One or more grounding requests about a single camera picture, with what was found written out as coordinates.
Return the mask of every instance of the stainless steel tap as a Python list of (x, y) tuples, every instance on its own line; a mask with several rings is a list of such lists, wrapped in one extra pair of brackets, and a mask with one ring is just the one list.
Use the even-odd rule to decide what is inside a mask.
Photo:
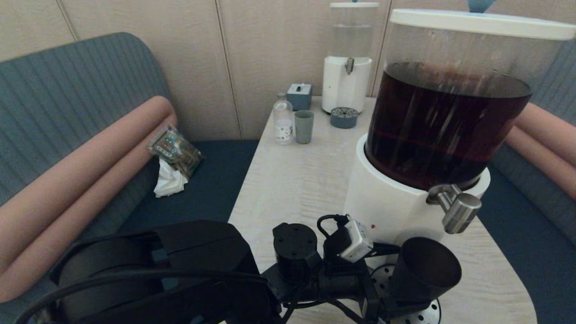
[(463, 193), (455, 184), (439, 184), (430, 188), (427, 202), (440, 205), (446, 213), (442, 225), (448, 234), (464, 232), (482, 207), (480, 199)]

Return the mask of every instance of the white dispenser base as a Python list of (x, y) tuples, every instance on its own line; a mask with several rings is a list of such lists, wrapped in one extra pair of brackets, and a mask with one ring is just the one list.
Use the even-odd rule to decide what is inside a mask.
[[(364, 224), (375, 242), (401, 245), (414, 236), (440, 242), (448, 235), (442, 225), (442, 208), (426, 203), (428, 192), (401, 184), (374, 168), (364, 153), (366, 139), (367, 134), (356, 145), (344, 213)], [(486, 168), (478, 183), (465, 193), (481, 198), (489, 184)]]
[(346, 73), (348, 58), (328, 56), (324, 59), (322, 109), (330, 113), (338, 107), (364, 110), (364, 98), (372, 69), (370, 58), (354, 58), (352, 73)]

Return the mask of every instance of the napkin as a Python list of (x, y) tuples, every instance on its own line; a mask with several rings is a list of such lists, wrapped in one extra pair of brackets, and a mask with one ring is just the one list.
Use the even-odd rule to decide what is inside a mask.
[(184, 190), (184, 185), (188, 180), (179, 170), (173, 169), (166, 161), (159, 159), (160, 170), (158, 172), (158, 183), (154, 188), (156, 198), (170, 196)]

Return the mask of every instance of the dark blue seat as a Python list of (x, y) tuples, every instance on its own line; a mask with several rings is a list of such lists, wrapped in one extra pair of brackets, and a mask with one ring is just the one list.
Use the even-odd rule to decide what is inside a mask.
[(200, 219), (228, 221), (258, 141), (207, 141), (194, 145), (206, 159), (184, 191), (162, 198), (149, 192), (122, 225), (121, 232)]
[(576, 248), (504, 175), (490, 173), (478, 217), (528, 290), (538, 323), (576, 323)]

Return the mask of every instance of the black cable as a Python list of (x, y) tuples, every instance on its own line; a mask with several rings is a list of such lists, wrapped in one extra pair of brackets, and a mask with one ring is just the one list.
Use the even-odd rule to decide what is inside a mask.
[(324, 215), (320, 218), (318, 218), (318, 220), (316, 221), (316, 227), (318, 228), (318, 230), (320, 231), (320, 233), (322, 233), (324, 236), (326, 236), (326, 238), (328, 238), (330, 235), (328, 234), (328, 232), (322, 228), (322, 225), (320, 223), (322, 223), (322, 221), (327, 220), (327, 219), (333, 219), (336, 222), (338, 222), (338, 225), (344, 225), (345, 223), (348, 222), (348, 216), (347, 215)]
[(320, 302), (320, 301), (309, 302), (309, 303), (298, 303), (298, 304), (296, 304), (296, 306), (294, 308), (297, 310), (301, 310), (303, 308), (314, 307), (314, 306), (322, 305), (324, 303), (325, 302)]
[(334, 306), (338, 307), (342, 312), (344, 312), (344, 314), (348, 318), (350, 318), (352, 321), (354, 321), (357, 324), (374, 324), (373, 322), (364, 320), (358, 314), (356, 314), (353, 310), (349, 309), (348, 307), (346, 307), (346, 305), (344, 305), (343, 303), (341, 303), (340, 301), (338, 301), (336, 299), (328, 299), (326, 302), (330, 305), (334, 305)]
[(305, 286), (304, 284), (300, 285), (300, 287), (298, 287), (298, 290), (296, 291), (296, 293), (292, 297), (292, 300), (290, 301), (290, 305), (286, 309), (286, 313), (284, 314), (284, 317), (282, 317), (282, 323), (283, 324), (288, 323), (288, 319), (290, 319), (290, 316), (292, 316), (292, 313), (294, 312), (294, 309), (296, 308), (298, 298), (300, 298), (300, 295), (304, 291), (304, 286)]
[(106, 284), (113, 284), (121, 281), (140, 281), (160, 278), (183, 278), (197, 277), (210, 278), (228, 281), (252, 282), (255, 284), (268, 284), (268, 279), (256, 274), (241, 272), (228, 272), (205, 269), (146, 269), (146, 270), (126, 270), (118, 273), (99, 274), (94, 277), (86, 278), (81, 281), (73, 282), (69, 285), (58, 288), (48, 293), (28, 307), (20, 316), (16, 318), (14, 324), (26, 324), (34, 314), (40, 311), (46, 305), (49, 305), (61, 298), (73, 293), (83, 291), (84, 289), (93, 288)]
[(396, 264), (395, 264), (395, 263), (385, 263), (385, 264), (383, 264), (383, 265), (379, 265), (379, 266), (376, 267), (376, 269), (372, 270), (372, 273), (370, 273), (370, 277), (373, 276), (374, 273), (376, 273), (376, 271), (378, 271), (378, 270), (380, 270), (380, 269), (382, 269), (382, 268), (384, 268), (384, 267), (387, 267), (387, 266), (396, 266)]

